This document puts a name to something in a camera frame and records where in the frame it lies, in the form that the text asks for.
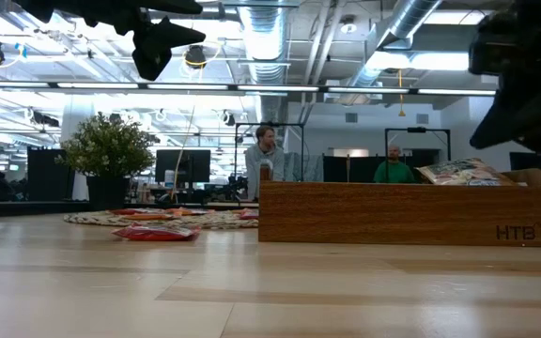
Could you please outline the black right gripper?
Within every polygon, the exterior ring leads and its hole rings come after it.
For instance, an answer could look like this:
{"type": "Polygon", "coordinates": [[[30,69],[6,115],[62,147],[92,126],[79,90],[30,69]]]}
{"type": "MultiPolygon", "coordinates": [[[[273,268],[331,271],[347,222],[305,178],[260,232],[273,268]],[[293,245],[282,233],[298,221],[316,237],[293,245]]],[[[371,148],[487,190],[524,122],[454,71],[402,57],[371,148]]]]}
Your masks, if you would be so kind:
{"type": "Polygon", "coordinates": [[[470,139],[474,148],[514,142],[541,153],[541,41],[506,41],[498,98],[470,139]]]}

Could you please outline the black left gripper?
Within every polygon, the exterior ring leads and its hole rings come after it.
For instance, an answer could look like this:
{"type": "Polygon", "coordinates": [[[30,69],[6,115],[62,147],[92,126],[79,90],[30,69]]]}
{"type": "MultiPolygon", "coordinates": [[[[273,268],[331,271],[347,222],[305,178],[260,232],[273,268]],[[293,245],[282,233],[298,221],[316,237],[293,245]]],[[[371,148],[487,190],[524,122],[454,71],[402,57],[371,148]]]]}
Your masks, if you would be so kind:
{"type": "Polygon", "coordinates": [[[132,52],[139,76],[156,80],[172,58],[172,49],[205,40],[205,34],[172,23],[164,17],[159,23],[150,21],[147,8],[173,13],[201,13],[203,7],[195,0],[127,0],[130,28],[133,31],[132,52]]]}

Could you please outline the beige vanilla tea packet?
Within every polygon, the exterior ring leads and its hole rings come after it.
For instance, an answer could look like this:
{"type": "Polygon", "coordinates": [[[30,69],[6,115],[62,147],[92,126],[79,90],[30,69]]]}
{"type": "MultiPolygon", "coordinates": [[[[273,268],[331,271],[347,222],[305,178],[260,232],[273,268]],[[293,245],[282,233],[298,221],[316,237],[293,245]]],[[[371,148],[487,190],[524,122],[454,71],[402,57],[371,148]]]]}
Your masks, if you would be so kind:
{"type": "Polygon", "coordinates": [[[517,183],[478,158],[443,161],[416,170],[434,185],[516,186],[517,183]]]}

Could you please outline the wooden tea organiser box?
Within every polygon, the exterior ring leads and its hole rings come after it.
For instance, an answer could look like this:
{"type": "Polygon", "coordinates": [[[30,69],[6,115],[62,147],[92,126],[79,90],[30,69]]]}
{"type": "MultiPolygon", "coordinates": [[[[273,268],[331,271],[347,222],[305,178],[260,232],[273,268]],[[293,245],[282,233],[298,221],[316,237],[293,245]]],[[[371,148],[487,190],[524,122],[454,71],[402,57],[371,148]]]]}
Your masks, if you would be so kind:
{"type": "Polygon", "coordinates": [[[264,181],[261,242],[541,247],[541,186],[264,181]]]}

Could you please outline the orange peach tea packet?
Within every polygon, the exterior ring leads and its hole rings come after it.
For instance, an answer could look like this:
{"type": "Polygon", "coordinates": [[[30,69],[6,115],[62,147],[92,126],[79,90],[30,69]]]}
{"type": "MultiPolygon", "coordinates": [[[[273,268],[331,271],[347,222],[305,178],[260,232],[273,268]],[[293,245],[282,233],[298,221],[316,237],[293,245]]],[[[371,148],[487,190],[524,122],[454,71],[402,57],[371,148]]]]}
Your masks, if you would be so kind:
{"type": "Polygon", "coordinates": [[[176,217],[185,217],[185,216],[202,216],[202,215],[213,213],[213,210],[178,207],[178,208],[169,208],[166,210],[166,212],[171,213],[176,217]]]}
{"type": "Polygon", "coordinates": [[[174,219],[175,216],[173,214],[140,213],[124,215],[122,218],[130,221],[169,221],[174,219]]]}

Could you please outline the small black monitor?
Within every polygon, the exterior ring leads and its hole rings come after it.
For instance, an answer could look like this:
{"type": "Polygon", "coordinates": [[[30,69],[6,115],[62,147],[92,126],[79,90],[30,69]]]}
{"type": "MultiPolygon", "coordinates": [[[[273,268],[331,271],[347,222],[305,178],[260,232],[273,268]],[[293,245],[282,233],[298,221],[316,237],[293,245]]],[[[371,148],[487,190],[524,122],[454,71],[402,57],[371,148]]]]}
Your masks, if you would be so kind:
{"type": "Polygon", "coordinates": [[[541,155],[535,153],[510,152],[510,169],[512,171],[525,169],[541,169],[541,155]]]}

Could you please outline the long ceiling light strip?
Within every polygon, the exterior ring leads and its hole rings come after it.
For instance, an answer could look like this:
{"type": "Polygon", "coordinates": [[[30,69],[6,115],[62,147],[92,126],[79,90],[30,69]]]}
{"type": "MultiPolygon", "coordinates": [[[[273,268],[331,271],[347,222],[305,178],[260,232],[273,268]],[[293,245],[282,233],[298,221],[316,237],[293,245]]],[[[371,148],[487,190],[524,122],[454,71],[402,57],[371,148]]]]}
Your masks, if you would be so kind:
{"type": "Polygon", "coordinates": [[[83,83],[83,82],[28,82],[0,81],[2,89],[89,90],[89,91],[195,91],[195,92],[253,92],[253,93],[329,93],[364,95],[421,95],[493,97],[495,90],[445,89],[406,87],[346,87],[326,85],[272,84],[196,84],[196,83],[83,83]]]}

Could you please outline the black computer monitor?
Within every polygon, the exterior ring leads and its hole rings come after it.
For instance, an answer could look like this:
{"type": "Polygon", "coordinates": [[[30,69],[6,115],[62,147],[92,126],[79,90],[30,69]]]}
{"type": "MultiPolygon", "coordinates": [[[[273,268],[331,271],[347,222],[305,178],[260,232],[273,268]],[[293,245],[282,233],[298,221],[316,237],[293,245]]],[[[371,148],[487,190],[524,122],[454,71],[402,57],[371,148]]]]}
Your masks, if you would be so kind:
{"type": "Polygon", "coordinates": [[[156,152],[155,181],[163,183],[165,170],[174,170],[178,183],[206,183],[210,179],[209,150],[160,149],[156,152]]]}

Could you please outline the green plant in black pot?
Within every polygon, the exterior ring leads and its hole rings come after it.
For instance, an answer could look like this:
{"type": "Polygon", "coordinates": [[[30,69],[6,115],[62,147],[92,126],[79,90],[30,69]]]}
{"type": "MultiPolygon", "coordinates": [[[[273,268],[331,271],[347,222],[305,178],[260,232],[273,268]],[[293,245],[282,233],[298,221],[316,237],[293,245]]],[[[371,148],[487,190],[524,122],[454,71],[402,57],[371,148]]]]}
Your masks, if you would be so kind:
{"type": "Polygon", "coordinates": [[[153,164],[152,142],[140,127],[137,121],[98,113],[61,143],[64,153],[55,161],[86,177],[94,210],[123,208],[130,178],[153,164]]]}

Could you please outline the black tripod device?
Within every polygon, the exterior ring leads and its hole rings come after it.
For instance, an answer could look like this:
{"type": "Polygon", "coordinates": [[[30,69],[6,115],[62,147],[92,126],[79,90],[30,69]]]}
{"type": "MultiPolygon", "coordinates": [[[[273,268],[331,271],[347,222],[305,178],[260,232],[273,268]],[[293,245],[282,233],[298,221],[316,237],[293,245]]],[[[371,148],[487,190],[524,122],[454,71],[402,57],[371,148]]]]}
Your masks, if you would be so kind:
{"type": "Polygon", "coordinates": [[[214,190],[213,198],[220,202],[239,201],[241,192],[245,191],[247,186],[247,177],[230,176],[227,184],[219,186],[214,190]]]}

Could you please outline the black room divider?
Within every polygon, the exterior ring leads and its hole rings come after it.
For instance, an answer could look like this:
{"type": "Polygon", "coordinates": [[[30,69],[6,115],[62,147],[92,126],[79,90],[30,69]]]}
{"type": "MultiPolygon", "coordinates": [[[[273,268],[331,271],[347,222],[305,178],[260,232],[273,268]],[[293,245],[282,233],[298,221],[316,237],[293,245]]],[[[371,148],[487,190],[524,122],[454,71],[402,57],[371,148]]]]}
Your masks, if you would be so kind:
{"type": "Polygon", "coordinates": [[[374,157],[323,157],[325,182],[372,183],[379,162],[374,157]]]}

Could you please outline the round woven placemat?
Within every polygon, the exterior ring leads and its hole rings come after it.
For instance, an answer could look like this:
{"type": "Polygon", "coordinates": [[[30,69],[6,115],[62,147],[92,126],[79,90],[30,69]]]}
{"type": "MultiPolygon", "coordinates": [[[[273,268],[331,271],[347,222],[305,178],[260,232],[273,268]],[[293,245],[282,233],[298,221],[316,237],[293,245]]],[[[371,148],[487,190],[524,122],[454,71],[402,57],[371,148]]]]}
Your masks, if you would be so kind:
{"type": "MultiPolygon", "coordinates": [[[[154,214],[171,214],[167,213],[168,209],[160,208],[140,208],[154,214]]],[[[201,229],[240,229],[240,228],[257,228],[258,220],[241,220],[238,210],[216,211],[202,216],[185,216],[176,217],[169,221],[130,221],[125,220],[122,216],[114,215],[108,210],[90,211],[67,214],[63,220],[67,223],[125,227],[133,224],[143,226],[184,226],[189,228],[199,227],[201,229]]]]}

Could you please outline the slanted silver ventilation duct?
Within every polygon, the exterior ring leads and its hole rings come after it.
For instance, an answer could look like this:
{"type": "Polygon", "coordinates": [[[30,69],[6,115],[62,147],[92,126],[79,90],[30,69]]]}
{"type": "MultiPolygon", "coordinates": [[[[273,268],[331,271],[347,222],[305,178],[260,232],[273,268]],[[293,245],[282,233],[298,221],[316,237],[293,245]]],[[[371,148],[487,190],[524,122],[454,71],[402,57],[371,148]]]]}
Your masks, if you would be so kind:
{"type": "Polygon", "coordinates": [[[379,53],[399,42],[405,42],[405,49],[409,49],[414,34],[441,3],[442,0],[398,0],[389,18],[372,25],[364,43],[366,60],[351,77],[348,86],[371,86],[385,69],[390,68],[379,64],[379,53]]]}

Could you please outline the black aluminium table frame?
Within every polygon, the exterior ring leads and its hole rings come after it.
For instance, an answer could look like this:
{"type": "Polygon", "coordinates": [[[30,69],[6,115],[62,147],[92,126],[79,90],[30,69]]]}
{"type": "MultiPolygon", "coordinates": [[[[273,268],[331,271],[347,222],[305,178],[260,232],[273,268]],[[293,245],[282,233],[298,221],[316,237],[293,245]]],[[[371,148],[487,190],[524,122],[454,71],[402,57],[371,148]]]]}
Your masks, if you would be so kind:
{"type": "MultiPolygon", "coordinates": [[[[192,208],[192,209],[214,209],[233,210],[241,208],[258,208],[257,203],[249,202],[217,202],[204,205],[199,204],[125,204],[123,208],[192,208]]],[[[62,201],[62,202],[0,202],[0,217],[28,216],[43,214],[75,213],[95,211],[86,201],[62,201]]]]}

